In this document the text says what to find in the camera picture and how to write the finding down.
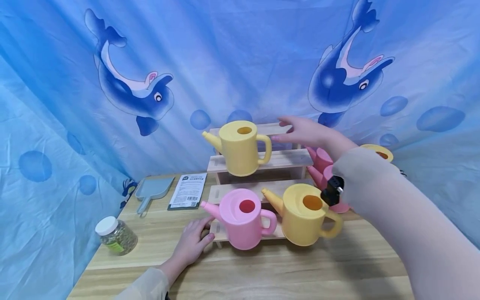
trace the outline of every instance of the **dolphin tail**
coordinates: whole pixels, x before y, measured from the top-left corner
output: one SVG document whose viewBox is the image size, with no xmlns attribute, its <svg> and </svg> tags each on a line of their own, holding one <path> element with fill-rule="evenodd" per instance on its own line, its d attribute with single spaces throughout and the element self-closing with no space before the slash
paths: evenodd
<svg viewBox="0 0 480 300">
<path fill-rule="evenodd" d="M 323 126 L 333 128 L 340 123 L 340 120 L 342 119 L 344 114 L 345 114 L 344 111 L 336 112 L 332 114 L 323 112 L 318 117 L 318 123 L 322 124 Z"/>
<path fill-rule="evenodd" d="M 359 0 L 352 13 L 354 27 L 360 28 L 365 33 L 372 31 L 380 22 L 377 20 L 376 10 L 370 10 L 371 5 L 368 0 Z"/>
<path fill-rule="evenodd" d="M 120 36 L 113 27 L 105 28 L 105 21 L 97 18 L 91 9 L 85 12 L 85 25 L 97 37 L 100 45 L 109 42 L 117 47 L 124 47 L 127 44 L 127 39 Z"/>
<path fill-rule="evenodd" d="M 151 135 L 158 129 L 158 122 L 150 117 L 137 116 L 137 125 L 141 136 Z"/>
</svg>

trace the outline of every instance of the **instruction card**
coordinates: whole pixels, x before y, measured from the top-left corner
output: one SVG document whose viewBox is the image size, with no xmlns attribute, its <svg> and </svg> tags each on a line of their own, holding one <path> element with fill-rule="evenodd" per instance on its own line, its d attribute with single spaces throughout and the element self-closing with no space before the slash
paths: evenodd
<svg viewBox="0 0 480 300">
<path fill-rule="evenodd" d="M 197 209 L 207 173 L 181 175 L 167 210 Z"/>
</svg>

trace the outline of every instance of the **watering can handle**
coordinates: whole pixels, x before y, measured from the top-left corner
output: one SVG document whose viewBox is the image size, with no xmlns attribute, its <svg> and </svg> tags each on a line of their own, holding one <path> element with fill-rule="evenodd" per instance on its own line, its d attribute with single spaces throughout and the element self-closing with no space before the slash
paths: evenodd
<svg viewBox="0 0 480 300">
<path fill-rule="evenodd" d="M 142 200 L 142 203 L 140 203 L 140 206 L 137 209 L 137 214 L 141 215 L 144 213 L 145 209 L 147 208 L 147 205 L 150 203 L 150 197 L 145 197 Z"/>
<path fill-rule="evenodd" d="M 333 211 L 329 210 L 327 211 L 325 217 L 329 218 L 329 219 L 332 219 L 335 221 L 335 225 L 333 226 L 332 229 L 330 229 L 329 231 L 325 231 L 323 229 L 320 229 L 320 236 L 321 237 L 324 237 L 324 238 L 327 238 L 327 239 L 331 239 L 331 238 L 334 238 L 336 237 L 340 231 L 342 230 L 342 227 L 343 227 L 343 219 L 340 215 L 334 213 Z"/>
<path fill-rule="evenodd" d="M 276 215 L 269 210 L 262 209 L 260 216 L 270 219 L 270 226 L 268 228 L 262 228 L 262 235 L 272 235 L 276 229 Z"/>
<path fill-rule="evenodd" d="M 265 157 L 258 160 L 259 165 L 264 165 L 269 162 L 270 157 L 272 157 L 272 141 L 268 136 L 263 134 L 257 134 L 257 141 L 265 143 Z"/>
</svg>

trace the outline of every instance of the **dolphin eye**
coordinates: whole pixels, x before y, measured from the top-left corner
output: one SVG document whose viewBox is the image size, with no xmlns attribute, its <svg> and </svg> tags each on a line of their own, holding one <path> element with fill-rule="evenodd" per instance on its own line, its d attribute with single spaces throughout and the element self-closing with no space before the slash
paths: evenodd
<svg viewBox="0 0 480 300">
<path fill-rule="evenodd" d="M 359 89 L 360 90 L 364 90 L 367 86 L 368 86 L 368 79 L 365 79 L 364 81 L 362 81 L 359 85 Z"/>
<path fill-rule="evenodd" d="M 160 102 L 162 101 L 162 94 L 157 92 L 155 93 L 155 96 L 153 96 L 153 98 L 155 99 L 156 102 Z"/>
</svg>

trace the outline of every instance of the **wooden stand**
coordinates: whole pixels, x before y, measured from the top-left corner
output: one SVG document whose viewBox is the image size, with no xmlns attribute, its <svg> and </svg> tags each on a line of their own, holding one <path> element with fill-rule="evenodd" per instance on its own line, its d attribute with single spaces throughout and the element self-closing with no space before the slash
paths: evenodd
<svg viewBox="0 0 480 300">
<path fill-rule="evenodd" d="M 286 133 L 290 126 L 280 127 L 278 123 L 257 125 L 258 133 L 264 135 L 275 135 Z M 218 135 L 219 128 L 211 129 L 210 133 Z M 261 190 L 267 188 L 275 194 L 282 196 L 285 189 L 290 185 L 297 183 L 307 183 L 313 185 L 311 179 L 305 179 L 306 167 L 312 166 L 313 161 L 307 149 L 302 149 L 300 145 L 294 144 L 291 150 L 273 151 L 270 161 L 261 165 L 258 170 L 247 177 L 235 177 L 228 173 L 223 155 L 210 157 L 207 173 L 213 173 L 216 176 L 217 185 L 210 188 L 208 201 L 213 204 L 220 204 L 221 199 L 229 191 L 234 189 L 249 189 L 256 193 L 262 202 L 262 207 L 268 206 L 273 210 L 269 202 L 263 197 Z M 268 220 L 262 219 L 264 226 L 268 226 Z M 221 243 L 228 241 L 227 233 L 218 220 L 214 220 L 210 226 L 210 232 L 215 233 L 214 242 L 219 248 Z M 278 218 L 278 225 L 273 235 L 263 237 L 263 240 L 284 239 L 285 236 L 281 228 L 281 218 Z"/>
</svg>

